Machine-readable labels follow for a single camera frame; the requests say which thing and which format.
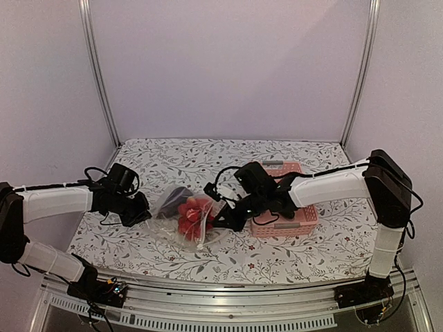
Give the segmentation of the dark purple fake eggplant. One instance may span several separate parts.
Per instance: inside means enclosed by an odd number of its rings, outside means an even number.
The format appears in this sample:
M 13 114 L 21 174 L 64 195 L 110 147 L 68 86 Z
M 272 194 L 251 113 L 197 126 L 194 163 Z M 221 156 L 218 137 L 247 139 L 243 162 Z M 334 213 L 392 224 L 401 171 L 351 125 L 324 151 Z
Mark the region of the dark purple fake eggplant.
M 156 217 L 169 219 L 176 216 L 178 208 L 184 204 L 193 193 L 186 187 L 173 187 L 162 194 L 158 200 Z

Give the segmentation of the clear zip top bag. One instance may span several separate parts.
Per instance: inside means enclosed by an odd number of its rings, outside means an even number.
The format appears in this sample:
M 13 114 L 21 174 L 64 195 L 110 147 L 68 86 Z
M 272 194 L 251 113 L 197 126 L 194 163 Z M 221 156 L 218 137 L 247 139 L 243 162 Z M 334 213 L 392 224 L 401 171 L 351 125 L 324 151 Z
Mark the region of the clear zip top bag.
M 157 239 L 187 250 L 203 250 L 229 233 L 215 225 L 215 217 L 225 202 L 216 202 L 203 193 L 195 194 L 175 183 L 166 187 L 146 220 L 147 229 Z

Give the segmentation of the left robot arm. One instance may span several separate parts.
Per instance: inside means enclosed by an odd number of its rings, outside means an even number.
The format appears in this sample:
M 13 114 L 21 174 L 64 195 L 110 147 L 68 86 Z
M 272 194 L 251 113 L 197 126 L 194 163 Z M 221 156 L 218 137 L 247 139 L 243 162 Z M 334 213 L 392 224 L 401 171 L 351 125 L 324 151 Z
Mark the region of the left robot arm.
M 134 170 L 114 163 L 96 181 L 91 171 L 92 167 L 86 168 L 85 178 L 74 183 L 33 187 L 1 183 L 1 263 L 21 264 L 58 276 L 88 300 L 96 300 L 103 287 L 92 264 L 31 241 L 24 233 L 24 226 L 31 221 L 71 213 L 115 214 L 128 228 L 151 218 L 148 200 L 139 190 L 140 177 Z

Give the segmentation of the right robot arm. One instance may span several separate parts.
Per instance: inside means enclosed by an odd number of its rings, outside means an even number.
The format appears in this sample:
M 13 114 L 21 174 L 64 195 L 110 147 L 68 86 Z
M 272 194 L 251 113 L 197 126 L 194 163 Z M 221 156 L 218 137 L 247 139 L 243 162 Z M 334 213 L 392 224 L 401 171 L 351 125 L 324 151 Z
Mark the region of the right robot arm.
M 359 163 L 316 174 L 292 171 L 272 176 L 258 162 L 232 169 L 245 197 L 224 193 L 218 180 L 204 188 L 204 193 L 214 201 L 225 202 L 214 220 L 217 228 L 239 232 L 247 220 L 265 212 L 271 215 L 269 222 L 276 223 L 282 218 L 294 219 L 297 210 L 317 203 L 369 200 L 379 226 L 368 271 L 362 282 L 336 287 L 334 299 L 340 306 L 350 306 L 393 296 L 391 268 L 398 265 L 397 255 L 404 237 L 415 234 L 411 221 L 415 208 L 411 203 L 417 199 L 418 208 L 422 208 L 424 202 L 413 190 L 411 179 L 384 150 L 372 151 Z

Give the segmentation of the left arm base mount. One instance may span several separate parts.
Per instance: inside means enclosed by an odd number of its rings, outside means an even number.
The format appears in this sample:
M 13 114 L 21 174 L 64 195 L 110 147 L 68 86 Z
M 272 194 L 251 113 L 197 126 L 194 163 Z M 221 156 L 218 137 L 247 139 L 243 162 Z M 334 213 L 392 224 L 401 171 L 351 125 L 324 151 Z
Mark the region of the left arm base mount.
M 81 277 L 77 282 L 69 284 L 67 295 L 95 304 L 122 308 L 127 291 L 127 283 L 115 277 L 107 281 L 100 281 L 96 277 Z

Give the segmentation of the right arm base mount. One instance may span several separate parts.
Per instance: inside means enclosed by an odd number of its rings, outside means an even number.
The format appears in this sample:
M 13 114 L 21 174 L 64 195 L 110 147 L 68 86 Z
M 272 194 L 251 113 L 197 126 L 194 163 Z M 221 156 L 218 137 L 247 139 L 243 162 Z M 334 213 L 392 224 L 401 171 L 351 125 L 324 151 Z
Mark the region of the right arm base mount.
M 369 274 L 362 282 L 337 286 L 334 300 L 339 308 L 356 308 L 355 314 L 365 325 L 379 324 L 392 307 L 394 290 L 390 278 L 373 277 Z

